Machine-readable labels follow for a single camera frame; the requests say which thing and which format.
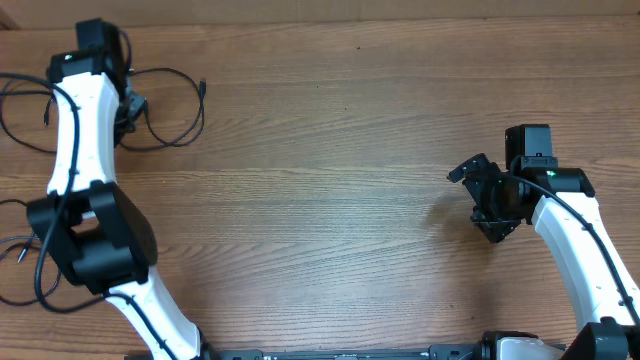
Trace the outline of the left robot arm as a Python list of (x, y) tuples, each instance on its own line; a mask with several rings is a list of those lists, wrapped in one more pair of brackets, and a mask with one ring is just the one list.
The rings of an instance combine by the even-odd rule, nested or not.
[(53, 56), (47, 70), (59, 116), (56, 160), (45, 197), (27, 206), (39, 257), (116, 307), (148, 358), (209, 359), (201, 330), (158, 272), (150, 223), (117, 184), (115, 147), (147, 112), (129, 80), (128, 39), (101, 19), (77, 23), (76, 35), (77, 50)]

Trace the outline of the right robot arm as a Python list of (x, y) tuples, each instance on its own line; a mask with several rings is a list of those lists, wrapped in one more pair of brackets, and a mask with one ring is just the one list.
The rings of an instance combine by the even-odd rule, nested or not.
[(546, 124), (505, 131), (504, 169), (479, 153), (447, 176), (475, 202), (471, 222), (492, 243), (521, 223), (549, 249), (571, 301), (577, 336), (566, 347), (517, 331), (487, 331), (469, 359), (636, 359), (639, 287), (611, 241), (595, 190), (580, 168), (562, 168)]

